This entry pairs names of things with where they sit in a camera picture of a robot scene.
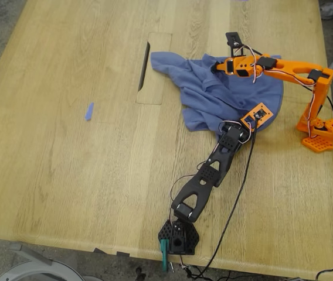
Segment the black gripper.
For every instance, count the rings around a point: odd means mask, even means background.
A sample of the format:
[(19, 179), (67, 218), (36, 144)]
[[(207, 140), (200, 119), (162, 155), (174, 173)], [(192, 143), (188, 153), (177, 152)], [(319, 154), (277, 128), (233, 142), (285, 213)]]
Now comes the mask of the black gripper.
[(255, 120), (248, 120), (243, 123), (243, 126), (240, 128), (241, 136), (239, 137), (239, 142), (248, 142), (252, 134), (255, 133), (257, 129), (257, 119)]

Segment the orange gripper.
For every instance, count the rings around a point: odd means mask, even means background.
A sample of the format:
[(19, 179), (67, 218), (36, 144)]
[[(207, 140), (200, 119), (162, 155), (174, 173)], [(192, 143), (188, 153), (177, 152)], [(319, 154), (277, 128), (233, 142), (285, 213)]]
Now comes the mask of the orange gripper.
[(228, 57), (225, 61), (217, 61), (212, 66), (212, 71), (238, 77), (258, 77), (263, 71), (263, 68), (257, 65), (259, 58), (261, 55)]

